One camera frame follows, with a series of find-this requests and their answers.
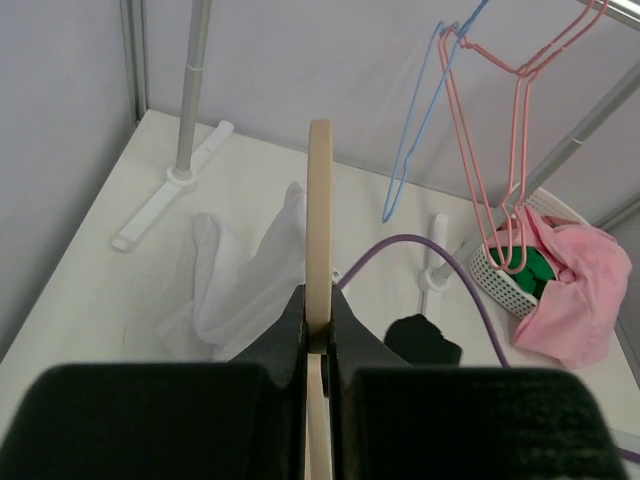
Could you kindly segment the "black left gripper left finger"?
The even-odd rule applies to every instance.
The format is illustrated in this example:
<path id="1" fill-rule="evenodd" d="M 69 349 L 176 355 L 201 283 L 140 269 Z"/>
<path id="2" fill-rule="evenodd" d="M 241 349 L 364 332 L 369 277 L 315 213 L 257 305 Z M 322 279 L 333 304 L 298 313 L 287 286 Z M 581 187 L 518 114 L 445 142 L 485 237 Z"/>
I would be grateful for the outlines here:
<path id="1" fill-rule="evenodd" d="M 304 290 L 228 362 L 66 364 L 26 392 L 5 479 L 300 479 Z"/>

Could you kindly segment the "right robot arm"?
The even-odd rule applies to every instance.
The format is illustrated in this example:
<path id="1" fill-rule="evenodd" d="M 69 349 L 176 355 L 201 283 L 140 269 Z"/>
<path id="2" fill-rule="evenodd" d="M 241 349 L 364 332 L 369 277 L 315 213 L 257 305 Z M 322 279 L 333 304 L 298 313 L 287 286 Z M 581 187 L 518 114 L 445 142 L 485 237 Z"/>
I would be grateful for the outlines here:
<path id="1" fill-rule="evenodd" d="M 424 316 L 373 335 L 340 292 L 329 345 L 339 479 L 623 479 L 584 384 L 561 370 L 464 367 Z"/>

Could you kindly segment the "blue wire hanger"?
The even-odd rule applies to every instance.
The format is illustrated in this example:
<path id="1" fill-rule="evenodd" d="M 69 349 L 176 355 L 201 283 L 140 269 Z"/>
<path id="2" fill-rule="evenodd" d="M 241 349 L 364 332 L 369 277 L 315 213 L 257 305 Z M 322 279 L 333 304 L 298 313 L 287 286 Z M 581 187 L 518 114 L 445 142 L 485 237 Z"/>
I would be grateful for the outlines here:
<path id="1" fill-rule="evenodd" d="M 463 22 L 455 21 L 449 24 L 445 24 L 442 20 L 440 20 L 429 38 L 429 42 L 425 49 L 418 77 L 412 93 L 411 101 L 406 113 L 395 159 L 392 165 L 391 177 L 388 183 L 387 193 L 381 213 L 381 222 L 383 224 L 386 224 L 391 220 L 398 207 L 405 185 L 408 182 L 412 160 L 415 157 L 417 150 L 421 146 L 426 130 L 431 123 L 435 107 L 437 106 L 439 98 L 441 97 L 445 87 L 445 80 L 453 70 L 453 61 L 456 58 L 457 51 L 461 48 L 462 38 L 469 33 L 469 31 L 476 23 L 478 17 L 484 12 L 489 3 L 489 0 L 480 1 L 474 8 L 472 13 L 469 15 L 469 17 Z M 420 92 L 423 85 L 423 78 L 427 70 L 429 58 L 435 51 L 436 43 L 439 40 L 443 40 L 444 34 L 449 33 L 450 31 L 454 33 L 454 37 L 456 38 L 451 52 L 451 57 L 449 60 L 445 61 L 444 70 L 440 74 L 438 83 L 433 91 L 431 99 L 428 102 L 427 108 L 424 111 L 424 115 L 420 119 L 420 123 L 417 131 L 415 132 L 415 136 L 410 139 L 410 128 L 412 127 L 413 120 L 419 106 Z"/>

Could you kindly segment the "wooden hanger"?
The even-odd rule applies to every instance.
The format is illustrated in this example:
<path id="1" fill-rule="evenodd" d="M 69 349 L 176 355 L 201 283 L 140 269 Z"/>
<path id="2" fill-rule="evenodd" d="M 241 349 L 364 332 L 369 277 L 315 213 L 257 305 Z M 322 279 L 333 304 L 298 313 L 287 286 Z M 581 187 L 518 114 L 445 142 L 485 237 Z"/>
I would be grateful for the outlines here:
<path id="1" fill-rule="evenodd" d="M 329 431 L 324 409 L 322 354 L 332 305 L 333 128 L 328 119 L 311 122 L 308 141 L 305 321 L 308 330 L 305 477 L 329 479 Z"/>

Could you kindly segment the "green t-shirt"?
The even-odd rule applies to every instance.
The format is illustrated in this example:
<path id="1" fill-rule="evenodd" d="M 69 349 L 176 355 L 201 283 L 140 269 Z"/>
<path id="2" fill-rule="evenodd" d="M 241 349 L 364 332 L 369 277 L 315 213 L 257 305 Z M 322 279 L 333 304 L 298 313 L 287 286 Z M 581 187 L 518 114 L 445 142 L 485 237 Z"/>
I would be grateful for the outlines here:
<path id="1" fill-rule="evenodd" d="M 490 248 L 492 259 L 500 262 L 500 255 L 497 248 Z M 522 263 L 522 247 L 514 246 L 511 250 L 512 257 L 508 269 L 516 269 Z M 509 273 L 509 277 L 519 286 L 519 288 L 540 299 L 549 281 L 556 280 L 556 276 L 551 265 L 546 258 L 534 247 L 526 247 L 526 262 L 522 270 L 517 273 Z"/>

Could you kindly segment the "light pink t-shirt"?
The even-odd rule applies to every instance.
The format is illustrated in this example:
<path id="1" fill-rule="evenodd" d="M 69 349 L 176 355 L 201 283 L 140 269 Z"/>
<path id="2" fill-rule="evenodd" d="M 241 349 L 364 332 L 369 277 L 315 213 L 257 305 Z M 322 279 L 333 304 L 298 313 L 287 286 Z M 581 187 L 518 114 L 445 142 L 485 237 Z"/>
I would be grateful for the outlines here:
<path id="1" fill-rule="evenodd" d="M 551 265 L 537 307 L 516 328 L 516 347 L 542 354 L 570 369 L 606 358 L 632 263 L 614 237 L 590 225 L 551 228 L 523 208 L 527 246 Z"/>

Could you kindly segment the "dusty red t-shirt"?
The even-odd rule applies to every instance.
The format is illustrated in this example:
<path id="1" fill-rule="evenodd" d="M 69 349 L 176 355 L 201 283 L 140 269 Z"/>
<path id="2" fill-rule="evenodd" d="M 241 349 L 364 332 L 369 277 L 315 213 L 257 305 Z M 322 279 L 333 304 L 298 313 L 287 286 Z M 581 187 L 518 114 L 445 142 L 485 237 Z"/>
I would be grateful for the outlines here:
<path id="1" fill-rule="evenodd" d="M 551 228 L 581 224 L 581 222 L 577 220 L 561 218 L 561 217 L 551 216 L 551 215 L 542 216 L 542 220 L 546 225 L 550 226 Z"/>

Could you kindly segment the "white t-shirt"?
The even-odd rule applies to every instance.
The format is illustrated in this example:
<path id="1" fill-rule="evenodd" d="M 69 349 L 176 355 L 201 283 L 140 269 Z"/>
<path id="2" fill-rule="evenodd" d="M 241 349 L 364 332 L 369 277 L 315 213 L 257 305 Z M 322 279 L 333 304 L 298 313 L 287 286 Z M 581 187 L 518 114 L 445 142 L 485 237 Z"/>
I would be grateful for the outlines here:
<path id="1" fill-rule="evenodd" d="M 252 256 L 220 216 L 195 216 L 192 298 L 155 329 L 175 358 L 229 361 L 279 319 L 305 280 L 306 198 L 288 186 Z"/>

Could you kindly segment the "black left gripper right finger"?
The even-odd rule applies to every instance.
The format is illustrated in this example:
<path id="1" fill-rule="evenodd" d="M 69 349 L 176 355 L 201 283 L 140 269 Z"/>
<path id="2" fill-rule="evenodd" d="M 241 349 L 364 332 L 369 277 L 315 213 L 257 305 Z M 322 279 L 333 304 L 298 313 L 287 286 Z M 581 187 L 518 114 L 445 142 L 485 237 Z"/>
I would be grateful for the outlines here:
<path id="1" fill-rule="evenodd" d="M 332 296 L 339 479 L 622 479 L 598 405 L 555 369 L 413 366 Z"/>

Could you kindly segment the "pink wire hanger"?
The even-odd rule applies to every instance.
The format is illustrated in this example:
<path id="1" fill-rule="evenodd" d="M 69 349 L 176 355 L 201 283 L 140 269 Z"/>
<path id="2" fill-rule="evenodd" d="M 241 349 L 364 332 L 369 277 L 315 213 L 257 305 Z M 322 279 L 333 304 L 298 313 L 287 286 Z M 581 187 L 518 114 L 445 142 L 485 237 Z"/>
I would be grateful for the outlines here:
<path id="1" fill-rule="evenodd" d="M 594 16 L 598 13 L 598 10 L 599 10 L 594 8 L 595 5 L 593 6 L 592 10 L 587 12 L 587 15 L 584 18 L 584 20 L 574 31 L 570 33 L 570 35 L 574 34 L 577 30 L 580 30 L 586 23 L 588 23 L 590 20 L 594 18 Z M 578 14 L 573 20 L 571 20 L 569 24 L 572 21 L 576 20 L 580 14 Z M 533 54 L 533 56 L 531 56 L 524 63 L 518 66 L 512 66 L 508 64 L 506 61 L 502 60 L 497 55 L 495 55 L 494 53 L 492 53 L 490 50 L 481 46 L 479 43 L 469 40 L 468 35 L 469 33 L 462 38 L 461 48 L 457 51 L 457 54 L 461 50 L 469 50 L 478 54 L 480 57 L 487 60 L 491 65 L 497 67 L 502 72 L 512 76 L 515 79 L 515 87 L 516 87 L 517 77 L 513 73 L 513 71 L 518 70 L 520 67 L 528 63 L 535 54 L 537 54 L 544 46 L 548 45 L 555 38 L 553 37 L 549 42 L 547 42 L 544 46 L 542 46 L 535 54 Z M 439 60 L 441 62 L 442 71 L 444 70 L 444 67 L 445 67 L 445 61 L 449 60 L 451 57 L 451 52 L 452 52 L 455 40 L 456 38 L 454 37 L 454 33 L 450 31 L 449 33 L 445 33 L 444 39 L 439 40 L 437 43 Z M 512 108 L 512 114 L 511 114 L 509 155 L 508 155 L 508 162 L 506 164 L 506 172 L 507 172 L 506 190 L 500 202 L 497 204 L 495 208 L 493 208 L 490 205 L 488 193 L 485 188 L 485 182 L 484 182 L 482 170 L 479 163 L 479 158 L 476 153 L 474 139 L 470 130 L 470 124 L 467 120 L 465 108 L 459 93 L 457 78 L 456 78 L 454 69 L 447 76 L 447 79 L 445 80 L 445 89 L 446 89 L 447 99 L 449 101 L 449 107 L 450 107 L 451 116 L 454 124 L 454 129 L 456 132 L 456 137 L 457 137 L 459 148 L 460 148 L 463 169 L 467 177 L 467 183 L 468 183 L 470 194 L 471 194 L 472 206 L 474 209 L 474 213 L 476 215 L 476 220 L 478 222 L 481 245 L 484 246 L 484 250 L 486 252 L 486 256 L 490 263 L 490 266 L 492 269 L 494 269 L 492 267 L 492 262 L 489 260 L 487 255 L 487 252 L 490 250 L 490 248 L 494 248 L 494 247 L 496 248 L 497 246 L 496 240 L 494 239 L 494 233 L 497 233 L 497 238 L 499 242 L 503 245 L 502 247 L 503 254 L 507 253 L 506 243 L 507 243 L 508 232 L 507 232 L 507 227 L 505 223 L 505 216 L 503 215 L 500 209 L 500 203 L 503 197 L 505 196 L 505 193 L 507 192 L 510 152 L 511 152 L 514 96 L 513 96 L 513 108 Z M 525 222 L 525 214 L 523 213 L 523 203 L 524 201 L 522 202 L 520 212 Z M 516 225 L 515 218 L 512 218 L 511 223 L 512 223 L 513 229 L 514 228 L 520 229 L 520 227 Z M 516 237 L 512 235 L 512 239 L 513 239 L 513 246 L 521 246 L 520 233 Z M 486 250 L 484 240 L 488 241 L 488 247 L 489 247 L 488 251 Z"/>
<path id="2" fill-rule="evenodd" d="M 518 70 L 513 71 L 517 77 L 517 82 L 515 87 L 512 118 L 509 174 L 507 192 L 500 203 L 500 209 L 505 216 L 505 223 L 508 232 L 506 243 L 507 253 L 503 254 L 503 245 L 499 242 L 497 233 L 494 233 L 494 239 L 497 244 L 496 249 L 500 255 L 499 263 L 495 263 L 492 260 L 491 254 L 488 251 L 488 241 L 484 240 L 486 250 L 488 251 L 488 258 L 492 262 L 492 267 L 498 271 L 505 271 L 509 274 L 519 273 L 523 270 L 527 261 L 526 239 L 524 228 L 521 226 L 521 223 L 523 223 L 524 220 L 520 210 L 522 202 L 524 201 L 527 182 L 529 104 L 532 85 L 549 64 L 551 64 L 578 39 L 585 35 L 599 21 L 609 6 L 609 1 L 603 1 L 594 18 L 586 23 L 580 30 L 577 30 L 574 34 L 570 35 L 570 33 L 581 24 L 586 17 L 587 12 L 592 10 L 595 4 L 596 1 L 590 1 L 585 7 L 585 10 L 577 17 L 576 20 L 572 21 L 548 45 L 544 46 L 537 54 L 535 54 L 528 63 L 520 67 Z M 520 227 L 521 240 L 521 262 L 519 265 L 514 267 L 511 266 L 514 248 L 512 239 L 512 218 L 515 218 L 516 225 Z"/>

